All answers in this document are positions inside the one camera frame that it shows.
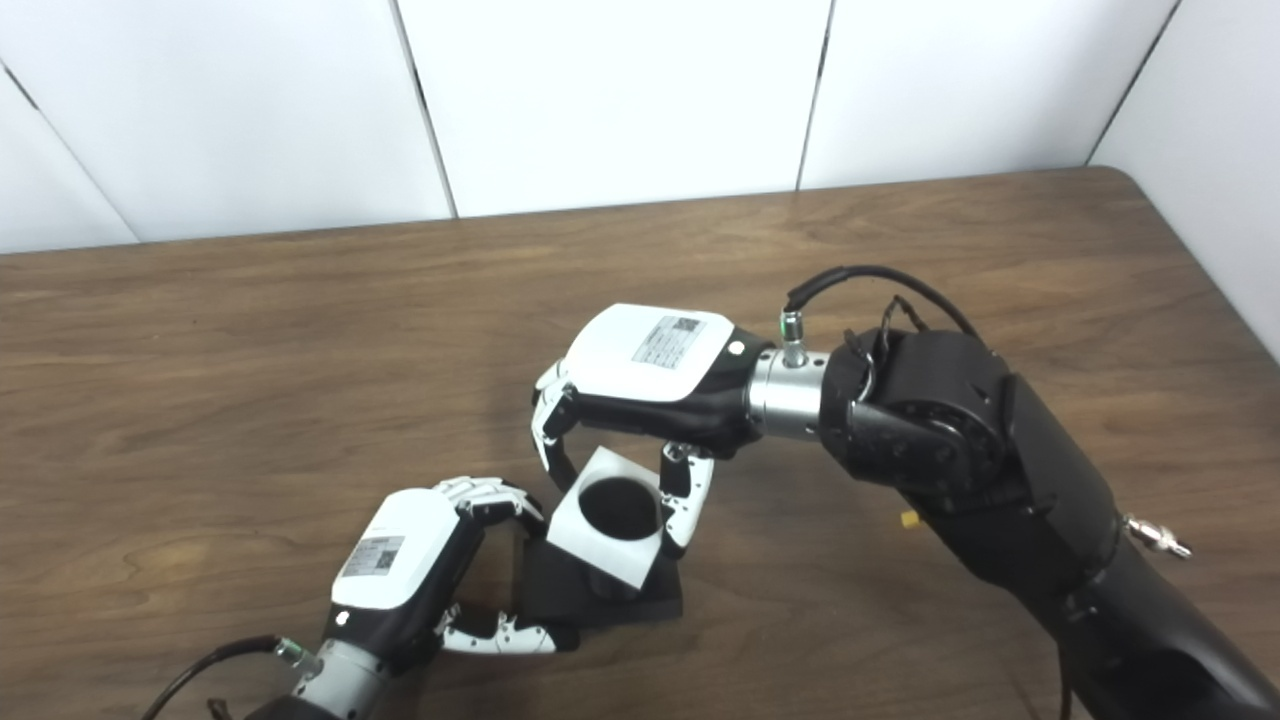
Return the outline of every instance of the white wall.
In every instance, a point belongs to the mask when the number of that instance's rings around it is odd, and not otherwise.
[[[137,242],[0,64],[0,252]]]
[[[828,0],[399,0],[458,213],[792,190]]]
[[[449,214],[387,0],[0,0],[0,58],[141,240]]]
[[[837,0],[801,187],[1082,165],[1174,0]]]
[[[1093,156],[1280,359],[1280,3],[1184,0]]]

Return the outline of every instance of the cable connector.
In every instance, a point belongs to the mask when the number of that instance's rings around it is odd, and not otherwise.
[[[804,368],[809,354],[804,348],[804,319],[799,310],[783,310],[778,319],[782,332],[782,364],[787,368]]]
[[[302,647],[301,644],[291,641],[289,638],[280,638],[280,642],[275,644],[275,656],[288,664],[298,671],[298,675],[303,680],[310,680],[324,670],[324,660],[316,657],[310,650]]]
[[[1124,516],[1124,525],[1130,536],[1152,552],[1167,552],[1179,560],[1189,560],[1192,556],[1192,546],[1179,542],[1178,536],[1164,525],[1139,520],[1133,515]]]

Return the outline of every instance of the wood grain surface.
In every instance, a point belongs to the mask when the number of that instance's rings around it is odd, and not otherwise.
[[[1153,559],[1280,678],[1280,372],[1124,176],[1079,169],[0,260],[0,714],[136,717],[225,641],[315,642],[390,491],[495,474],[554,505],[532,380],[614,301],[771,334],[836,264],[934,283],[1038,388]],[[878,322],[847,284],[809,336]],[[657,461],[658,443],[580,430]],[[685,618],[573,655],[444,656],[383,717],[1051,717],[1050,642],[891,491],[815,446],[722,464]],[[509,596],[490,532],[462,593]],[[224,664],[168,717],[243,716],[289,674]]]

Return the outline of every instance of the black foam base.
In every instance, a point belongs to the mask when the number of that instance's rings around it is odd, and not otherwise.
[[[630,600],[591,589],[588,566],[545,539],[529,539],[521,553],[517,605],[524,620],[572,628],[605,628],[675,620],[684,611],[676,561],[659,555],[644,588]]]

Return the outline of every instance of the barcode label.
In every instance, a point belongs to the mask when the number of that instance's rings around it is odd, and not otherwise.
[[[390,573],[402,544],[404,544],[404,536],[360,541],[356,550],[351,551],[347,564],[342,566],[342,577],[358,578]]]
[[[658,320],[631,360],[675,370],[704,327],[707,323],[703,320],[667,315]]]

